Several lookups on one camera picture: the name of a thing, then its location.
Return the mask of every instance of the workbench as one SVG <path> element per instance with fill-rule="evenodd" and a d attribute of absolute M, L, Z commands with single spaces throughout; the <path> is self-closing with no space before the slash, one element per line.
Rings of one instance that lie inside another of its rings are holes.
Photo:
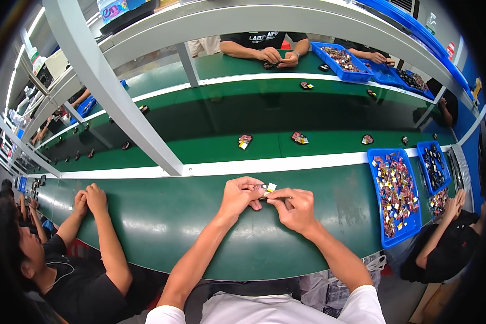
<path fill-rule="evenodd" d="M 321 61 L 311 52 L 289 70 L 265 70 L 262 62 L 221 54 L 193 61 L 201 79 L 234 80 L 146 95 L 187 82 L 180 63 L 127 80 L 127 92 L 132 98 L 141 98 L 136 100 L 137 105 L 148 105 L 146 117 L 184 164 L 356 153 L 381 147 L 405 149 L 414 148 L 418 141 L 432 140 L 432 134 L 415 127 L 413 116 L 418 108 L 439 113 L 432 102 L 372 84 L 314 78 L 334 74 L 319 71 Z M 269 73 L 274 78 L 256 79 L 256 74 Z M 290 73 L 299 75 L 277 77 Z M 304 73 L 311 74 L 312 79 L 304 78 Z M 243 74 L 249 79 L 238 77 Z M 302 90 L 301 81 L 313 84 L 313 90 Z M 368 96 L 367 89 L 377 97 Z M 90 130 L 100 133 L 113 148 L 108 149 L 90 131 L 84 131 L 85 124 L 78 126 L 75 134 L 73 127 L 67 129 L 49 140 L 47 149 L 41 148 L 50 159 L 59 159 L 58 170 L 74 177 L 47 178 L 38 188 L 40 212 L 61 224 L 72 212 L 75 194 L 97 183 L 108 196 L 113 226 L 129 262 L 170 272 L 218 211 L 225 182 L 243 175 L 272 182 L 278 188 L 312 191 L 315 217 L 333 236 L 361 258 L 382 249 L 378 203 L 365 163 L 256 174 L 97 179 L 90 172 L 156 166 L 136 146 L 121 150 L 123 141 L 129 138 L 101 110 L 98 104 L 91 112 L 94 117 L 87 122 Z M 294 143 L 290 138 L 294 131 L 306 135 L 309 144 Z M 246 150 L 237 146 L 241 134 L 253 136 Z M 371 134 L 374 143 L 362 145 L 365 134 Z M 402 136 L 408 137 L 408 146 L 402 144 Z M 438 141 L 441 146 L 455 143 L 447 129 L 438 134 Z M 91 149 L 95 155 L 87 159 Z M 74 160 L 76 151 L 82 155 L 78 161 Z M 64 162 L 65 156 L 70 156 L 69 162 Z M 410 158 L 410 162 L 425 224 L 431 220 L 428 196 L 417 158 Z M 83 179 L 77 172 L 89 173 Z M 30 173 L 45 171 L 34 169 Z M 453 197 L 454 192 L 452 184 L 449 195 Z M 261 211 L 247 208 L 241 214 L 214 255 L 205 279 L 265 280 L 328 268 L 315 245 L 283 226 L 273 206 L 263 205 Z M 92 215 L 84 219 L 78 238 L 99 248 Z"/>

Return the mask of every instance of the white t-shirt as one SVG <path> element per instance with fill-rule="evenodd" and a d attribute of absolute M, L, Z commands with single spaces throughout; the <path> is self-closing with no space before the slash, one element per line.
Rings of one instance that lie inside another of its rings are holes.
<path fill-rule="evenodd" d="M 338 319 L 302 304 L 290 295 L 248 297 L 217 292 L 203 305 L 200 324 L 326 324 L 383 323 L 382 308 L 373 286 L 357 288 Z M 149 312 L 146 324 L 185 324 L 185 314 L 173 306 Z"/>

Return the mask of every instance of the white plastic bag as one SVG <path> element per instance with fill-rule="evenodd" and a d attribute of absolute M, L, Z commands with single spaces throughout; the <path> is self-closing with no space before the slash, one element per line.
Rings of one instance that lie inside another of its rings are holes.
<path fill-rule="evenodd" d="M 387 263 L 385 255 L 377 252 L 362 259 L 369 270 L 376 289 L 382 275 L 380 271 Z M 301 302 L 319 311 L 327 306 L 342 309 L 349 298 L 349 289 L 338 280 L 331 270 L 324 270 L 301 278 Z"/>

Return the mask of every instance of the earphone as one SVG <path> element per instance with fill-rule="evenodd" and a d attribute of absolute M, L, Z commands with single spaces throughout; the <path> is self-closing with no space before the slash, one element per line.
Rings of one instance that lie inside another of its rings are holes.
<path fill-rule="evenodd" d="M 53 284 L 51 284 L 49 287 L 45 288 L 44 290 L 47 290 L 47 289 L 51 288 L 51 287 L 52 287 L 52 286 L 54 286 L 54 285 L 55 285 L 55 284 L 56 284 L 58 281 L 60 281 L 62 278 L 66 277 L 66 276 L 70 275 L 72 272 L 74 272 L 74 267 L 72 267 L 72 265 L 71 265 L 71 264 L 68 264 L 68 263 L 65 263 L 65 262 L 57 262 L 57 261 L 53 261 L 53 262 L 48 262 L 48 263 L 45 263 L 45 265 L 49 265 L 49 264 L 53 264 L 53 263 L 65 264 L 65 265 L 67 265 L 67 266 L 71 267 L 71 268 L 72 268 L 72 271 L 70 271 L 70 272 L 69 272 L 69 273 L 67 273 L 67 274 L 64 274 L 63 276 L 60 276 L 58 280 L 56 280 L 56 281 L 55 281 Z"/>

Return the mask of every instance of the hand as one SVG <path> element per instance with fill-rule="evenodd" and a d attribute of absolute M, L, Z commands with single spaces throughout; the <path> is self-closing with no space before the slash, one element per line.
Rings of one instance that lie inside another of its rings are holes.
<path fill-rule="evenodd" d="M 387 66 L 394 66 L 396 62 L 391 59 L 391 58 L 385 58 L 385 64 L 387 64 Z"/>
<path fill-rule="evenodd" d="M 378 52 L 369 53 L 369 59 L 371 61 L 375 62 L 376 64 L 385 63 L 387 61 L 387 59 L 385 58 L 385 56 L 381 55 Z"/>
<path fill-rule="evenodd" d="M 439 99 L 439 102 L 437 104 L 439 105 L 440 108 L 446 108 L 446 99 L 444 97 L 441 97 L 441 99 Z"/>
<path fill-rule="evenodd" d="M 452 221 L 462 210 L 467 193 L 464 189 L 460 189 L 454 198 L 448 199 L 445 207 L 444 219 Z"/>
<path fill-rule="evenodd" d="M 260 61 L 269 61 L 272 64 L 282 61 L 281 54 L 273 47 L 267 47 L 264 50 L 257 51 L 255 58 Z"/>
<path fill-rule="evenodd" d="M 78 213 L 80 217 L 84 217 L 86 215 L 86 191 L 79 190 L 78 194 L 74 197 L 74 206 L 75 211 Z"/>
<path fill-rule="evenodd" d="M 86 197 L 88 208 L 90 208 L 90 211 L 92 214 L 94 214 L 94 216 L 97 213 L 108 210 L 108 207 L 106 206 L 106 194 L 97 186 L 96 183 L 86 187 L 86 192 L 84 195 Z"/>
<path fill-rule="evenodd" d="M 302 189 L 279 189 L 266 196 L 275 206 L 279 220 L 290 230 L 305 235 L 317 224 L 313 216 L 313 193 Z"/>
<path fill-rule="evenodd" d="M 251 177 L 242 177 L 227 181 L 225 190 L 223 191 L 220 211 L 216 217 L 227 220 L 232 226 L 247 206 L 252 207 L 255 211 L 263 208 L 258 198 L 265 191 L 263 189 L 254 191 L 254 185 L 262 183 L 262 181 Z"/>
<path fill-rule="evenodd" d="M 38 202 L 32 196 L 29 196 L 29 207 L 34 209 L 38 208 Z"/>
<path fill-rule="evenodd" d="M 278 68 L 293 68 L 299 63 L 299 56 L 295 52 L 286 52 L 285 58 L 281 60 L 281 63 L 277 64 Z"/>

